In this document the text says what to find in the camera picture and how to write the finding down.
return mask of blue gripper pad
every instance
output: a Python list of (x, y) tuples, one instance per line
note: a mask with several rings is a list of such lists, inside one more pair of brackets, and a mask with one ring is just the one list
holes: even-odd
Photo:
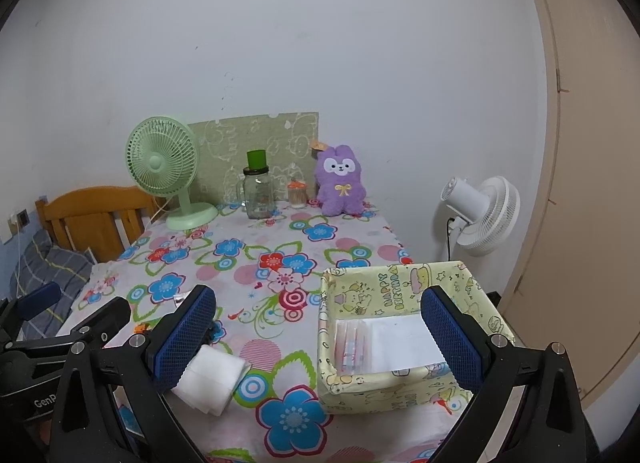
[(22, 320), (31, 320), (58, 302), (60, 296), (62, 292), (58, 283), (51, 282), (40, 286), (17, 300), (15, 305), (18, 317)]
[[(450, 300), (449, 303), (455, 307), (455, 304)], [(447, 306), (434, 289), (428, 288), (423, 292), (420, 299), (422, 320), (424, 320), (431, 335), (433, 335), (433, 339), (440, 348), (460, 387), (475, 394), (480, 390), (484, 380), (482, 357), (469, 338), (466, 337), (460, 324), (454, 319), (455, 311), (447, 309)]]
[(184, 314), (154, 356), (152, 373), (158, 393), (164, 393), (178, 384), (187, 364), (200, 348), (216, 313), (216, 297), (209, 287), (203, 287), (195, 302), (183, 311), (189, 300), (185, 300), (174, 312)]

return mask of fan grille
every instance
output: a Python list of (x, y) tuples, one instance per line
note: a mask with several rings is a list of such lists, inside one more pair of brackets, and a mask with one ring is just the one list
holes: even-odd
[(141, 122), (127, 142), (127, 168), (145, 192), (169, 197), (194, 180), (198, 150), (191, 130), (166, 116)]
[(449, 199), (455, 187), (456, 187), (456, 178), (451, 178), (449, 180), (449, 183), (447, 183), (444, 189), (442, 189), (442, 194), (440, 194), (440, 199), (442, 201), (446, 201), (447, 199)]
[(520, 212), (520, 194), (502, 176), (484, 181), (479, 191), (489, 196), (489, 208), (481, 220), (465, 227), (458, 238), (458, 244), (473, 256), (493, 252), (509, 236)]

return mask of green desk fan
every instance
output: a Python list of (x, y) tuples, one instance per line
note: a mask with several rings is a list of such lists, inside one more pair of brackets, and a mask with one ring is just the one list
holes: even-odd
[(218, 215), (209, 203), (191, 203), (189, 185), (198, 170), (195, 136), (186, 125), (167, 116), (152, 116), (132, 131), (127, 141), (127, 168), (148, 194), (169, 198), (178, 194), (180, 207), (169, 212), (171, 230), (190, 230)]

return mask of yellow fabric box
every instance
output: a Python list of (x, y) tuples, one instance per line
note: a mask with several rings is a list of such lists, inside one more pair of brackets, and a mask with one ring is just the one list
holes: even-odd
[(439, 285), (487, 334), (513, 334), (463, 263), (332, 268), (324, 272), (318, 321), (318, 396), (332, 414), (377, 413), (438, 402), (451, 411), (471, 393), (460, 389), (445, 363), (403, 371), (337, 375), (334, 364), (336, 319), (420, 313), (420, 295)]

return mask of yellow bow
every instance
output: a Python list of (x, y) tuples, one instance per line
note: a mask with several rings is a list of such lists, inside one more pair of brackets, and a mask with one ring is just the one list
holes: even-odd
[(348, 196), (349, 193), (347, 191), (351, 190), (351, 185), (347, 183), (347, 185), (336, 185), (334, 188), (340, 191), (340, 196)]

